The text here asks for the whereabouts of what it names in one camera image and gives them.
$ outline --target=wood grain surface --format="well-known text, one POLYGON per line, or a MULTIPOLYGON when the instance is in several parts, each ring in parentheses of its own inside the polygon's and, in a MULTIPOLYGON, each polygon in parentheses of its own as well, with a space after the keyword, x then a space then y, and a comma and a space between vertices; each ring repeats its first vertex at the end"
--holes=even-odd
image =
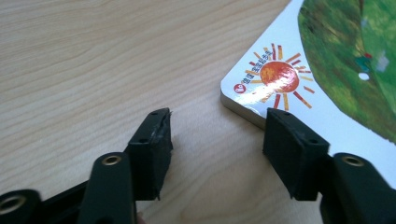
POLYGON ((172 162, 148 224, 321 223, 262 155, 263 130, 219 101, 220 81, 288 0, 0 2, 0 194, 43 199, 123 151, 170 107, 172 162))

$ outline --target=book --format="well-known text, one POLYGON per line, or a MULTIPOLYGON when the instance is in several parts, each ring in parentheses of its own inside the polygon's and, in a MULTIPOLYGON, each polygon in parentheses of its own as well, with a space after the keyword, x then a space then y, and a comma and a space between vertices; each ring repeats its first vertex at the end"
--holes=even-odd
POLYGON ((222 103, 265 129, 289 111, 396 188, 396 2, 291 0, 221 81, 222 103))

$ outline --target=orange sun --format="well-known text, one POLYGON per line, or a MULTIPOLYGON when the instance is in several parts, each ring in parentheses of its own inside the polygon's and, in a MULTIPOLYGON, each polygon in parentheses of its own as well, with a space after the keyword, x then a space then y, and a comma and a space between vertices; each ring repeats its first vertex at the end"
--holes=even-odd
MULTIPOLYGON (((310 74, 311 71, 306 70, 305 66, 298 66, 301 61, 298 58, 300 53, 295 54, 286 61, 283 60, 283 49, 281 45, 276 46, 272 44, 272 52, 268 48, 264 48, 265 54, 262 56, 254 52, 254 55, 259 59, 257 63, 250 62, 253 65, 252 70, 247 70, 246 73, 250 76, 260 77, 261 80, 251 80, 252 84, 264 84, 265 95, 262 102, 265 103, 274 93, 276 93, 274 108, 278 108, 280 98, 283 96, 283 104, 286 111, 289 110, 288 93, 292 92, 298 100, 300 100, 308 108, 312 108, 300 94, 297 88, 300 86, 300 79, 304 81, 314 81, 312 77, 301 76, 300 74, 310 74)), ((315 93, 312 89, 304 86, 304 90, 310 93, 315 93)))

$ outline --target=sun illustration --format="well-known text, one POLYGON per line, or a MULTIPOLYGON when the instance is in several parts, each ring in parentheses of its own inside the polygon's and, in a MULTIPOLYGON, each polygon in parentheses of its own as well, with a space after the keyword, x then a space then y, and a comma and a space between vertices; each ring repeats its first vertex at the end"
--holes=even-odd
MULTIPOLYGON (((249 63, 253 67, 251 70, 247 70, 246 73, 247 77, 251 77, 251 80, 245 80, 243 82, 245 84, 264 84, 265 91, 261 101, 265 103, 275 94, 274 108, 278 108, 280 99, 283 97, 284 108, 288 111, 289 93, 292 93, 304 105, 311 108, 312 105, 297 92, 297 88, 301 84, 300 82, 314 81, 312 77, 309 77, 311 71, 306 70, 305 66, 298 65, 301 62, 299 60, 301 54, 296 53, 286 61, 283 61, 283 49, 281 45, 278 45, 276 49, 276 46, 272 44, 272 51, 268 50, 268 48, 263 49, 265 51, 263 55, 254 52, 258 61, 249 63)), ((305 91, 315 93, 312 89, 304 85, 303 87, 305 91)))

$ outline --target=wooden table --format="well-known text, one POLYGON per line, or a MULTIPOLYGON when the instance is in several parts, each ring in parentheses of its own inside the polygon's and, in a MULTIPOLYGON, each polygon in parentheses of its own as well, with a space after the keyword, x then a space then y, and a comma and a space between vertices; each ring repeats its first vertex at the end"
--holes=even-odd
POLYGON ((0 3, 0 194, 43 199, 123 151, 170 107, 172 162, 148 224, 321 223, 262 155, 263 130, 225 108, 220 81, 288 0, 0 3))

